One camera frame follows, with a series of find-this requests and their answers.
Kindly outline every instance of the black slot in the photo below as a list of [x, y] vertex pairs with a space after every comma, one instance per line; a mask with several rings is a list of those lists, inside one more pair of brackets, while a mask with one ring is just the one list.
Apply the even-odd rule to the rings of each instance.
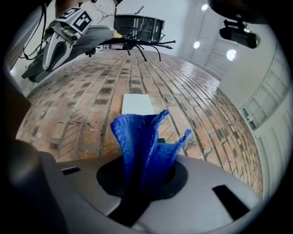
[[119, 206], [108, 217], [124, 226], [131, 227], [149, 206], [148, 200], [122, 199]]
[[213, 188], [213, 191], [220, 199], [223, 206], [226, 208], [233, 220], [237, 220], [247, 212], [249, 209], [227, 188], [226, 185], [220, 185]]
[[64, 175], [69, 175], [69, 174], [80, 171], [80, 169], [77, 166], [72, 166], [72, 167], [68, 167], [68, 168], [63, 168], [63, 169], [61, 169], [61, 171]]

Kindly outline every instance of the dark object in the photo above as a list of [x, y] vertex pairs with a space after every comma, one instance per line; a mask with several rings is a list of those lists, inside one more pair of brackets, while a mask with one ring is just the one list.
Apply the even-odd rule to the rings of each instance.
[[97, 172], [97, 180], [102, 188], [108, 194], [122, 198], [120, 205], [109, 214], [109, 217], [128, 227], [131, 227], [139, 219], [151, 201], [173, 197], [184, 187], [187, 179], [186, 168], [175, 161], [162, 187], [137, 196], [136, 187], [127, 191], [124, 189], [123, 157], [103, 165]]
[[249, 209], [225, 185], [213, 188], [232, 219], [237, 220], [249, 212]]
[[145, 6], [143, 5], [140, 9], [138, 9], [138, 11], [136, 13], [134, 13], [135, 15], [137, 15]]
[[62, 211], [51, 191], [43, 168], [40, 152], [22, 141], [10, 141], [8, 144], [7, 182], [15, 192], [14, 199], [26, 201], [35, 214], [44, 220], [51, 220], [54, 229], [67, 233]]
[[149, 201], [142, 199], [135, 201], [122, 199], [119, 206], [108, 217], [126, 227], [131, 227], [144, 213], [149, 204]]
[[161, 54], [155, 46], [160, 46], [160, 47], [164, 47], [167, 49], [173, 49], [172, 47], [165, 45], [165, 44], [169, 44], [169, 43], [176, 43], [176, 41], [174, 40], [174, 41], [170, 41], [170, 42], [158, 42], [158, 41], [147, 42], [147, 41], [141, 41], [141, 40], [135, 40], [135, 39], [123, 37], [123, 38], [119, 38], [119, 39], [114, 38], [112, 40], [105, 41], [102, 44], [104, 44], [104, 45], [105, 44], [123, 44], [122, 50], [127, 50], [128, 55], [130, 55], [129, 50], [131, 48], [133, 48], [134, 46], [136, 46], [139, 49], [139, 51], [141, 52], [145, 61], [147, 61], [147, 59], [146, 59], [145, 55], [143, 54], [142, 50], [140, 49], [140, 48], [144, 49], [141, 45], [151, 46], [151, 47], [154, 47], [158, 51], [159, 60], [161, 61]]
[[96, 53], [96, 48], [95, 47], [92, 48], [91, 50], [85, 52], [85, 54], [88, 55], [89, 57], [91, 57], [95, 53]]
[[117, 15], [115, 16], [114, 29], [125, 37], [132, 35], [131, 38], [143, 41], [159, 41], [164, 23], [164, 20], [151, 17]]
[[[165, 185], [156, 190], [148, 191], [142, 195], [142, 198], [148, 201], [171, 198], [184, 187], [187, 178], [188, 173], [185, 167], [181, 163], [175, 161], [169, 171]], [[128, 194], [132, 194], [131, 191], [127, 191], [126, 194], [124, 189], [122, 157], [103, 165], [97, 172], [97, 180], [103, 189], [110, 195], [127, 198], [129, 196]]]
[[64, 175], [69, 175], [69, 174], [80, 171], [80, 169], [77, 166], [73, 166], [73, 167], [63, 168], [61, 169], [61, 171]]
[[225, 28], [220, 29], [220, 35], [224, 39], [240, 43], [251, 49], [256, 48], [260, 44], [260, 37], [248, 30], [247, 25], [242, 21], [230, 22], [224, 20]]
[[166, 143], [166, 141], [165, 141], [164, 138], [159, 138], [157, 141], [158, 141], [159, 143]]

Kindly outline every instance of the white wall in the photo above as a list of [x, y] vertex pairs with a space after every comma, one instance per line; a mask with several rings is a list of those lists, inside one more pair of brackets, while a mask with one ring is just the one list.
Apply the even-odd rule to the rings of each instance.
[[[115, 3], [113, 0], [97, 0], [96, 7], [107, 14], [114, 14], [115, 12]], [[85, 9], [88, 14], [93, 19], [93, 25], [96, 25], [102, 19], [102, 13], [96, 10], [92, 2], [85, 2], [82, 4], [81, 8]], [[46, 28], [48, 27], [49, 23], [51, 23], [55, 19], [55, 0], [53, 0], [47, 8], [47, 22]], [[107, 25], [109, 27], [114, 26], [114, 17], [109, 16], [105, 20], [103, 20], [100, 25]], [[25, 52], [26, 54], [30, 54], [35, 50], [37, 45], [41, 42], [43, 30], [43, 19], [41, 24], [35, 33], [34, 37], [31, 39], [30, 43], [28, 44]], [[19, 58], [15, 63], [14, 67], [11, 70], [12, 76], [15, 78], [17, 84], [19, 85], [20, 89], [22, 90], [23, 94], [26, 96], [30, 93], [30, 91], [36, 86], [36, 83], [31, 82], [28, 78], [23, 79], [21, 75], [27, 69], [28, 65], [32, 61], [26, 60], [24, 58]]]
[[248, 125], [260, 155], [263, 198], [269, 197], [278, 188], [290, 159], [293, 149], [292, 105], [293, 87], [291, 86], [286, 98], [261, 126], [253, 130]]
[[228, 73], [219, 88], [237, 107], [241, 107], [256, 92], [273, 60], [277, 39], [267, 25], [251, 25], [249, 29], [259, 34], [260, 45], [250, 49], [239, 45]]
[[[194, 23], [188, 21], [188, 18], [191, 14], [194, 15], [195, 2], [192, 0], [123, 0], [117, 6], [117, 14], [135, 13], [143, 5], [144, 8], [139, 15], [165, 20], [164, 34], [166, 36], [162, 42], [176, 41], [170, 44], [173, 49], [159, 48], [160, 52], [177, 56], [184, 43], [184, 37], [188, 33], [186, 28]], [[147, 46], [145, 49], [155, 51]]]

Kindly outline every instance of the ceiling light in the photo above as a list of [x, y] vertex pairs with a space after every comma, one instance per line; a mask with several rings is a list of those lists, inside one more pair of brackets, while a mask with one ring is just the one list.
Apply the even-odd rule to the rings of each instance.
[[233, 61], [236, 55], [236, 50], [234, 49], [230, 49], [227, 52], [227, 59], [229, 59], [230, 61]]
[[202, 9], [203, 11], [206, 11], [208, 8], [209, 8], [209, 5], [208, 5], [208, 4], [204, 4], [204, 5], [201, 7], [201, 9]]
[[193, 47], [194, 47], [194, 49], [197, 49], [200, 45], [201, 45], [200, 42], [195, 42], [194, 45], [193, 45]]

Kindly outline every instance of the gray fabric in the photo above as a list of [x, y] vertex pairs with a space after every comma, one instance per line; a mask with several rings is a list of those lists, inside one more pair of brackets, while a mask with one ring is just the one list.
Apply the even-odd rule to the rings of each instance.
[[[104, 41], [110, 40], [114, 37], [114, 32], [109, 29], [107, 26], [103, 25], [95, 25], [90, 26], [85, 35], [81, 36], [76, 44], [73, 46], [70, 56], [65, 63], [73, 60], [78, 55], [89, 51], [90, 49], [98, 46]], [[54, 66], [58, 60], [62, 57], [64, 53], [63, 47], [57, 49], [57, 53], [55, 55], [52, 66]], [[23, 78], [26, 77], [36, 77], [36, 82], [39, 83], [43, 80], [47, 75], [49, 75], [52, 71], [45, 71], [43, 69], [43, 51], [37, 55], [34, 61], [29, 65], [28, 69], [22, 74]]]

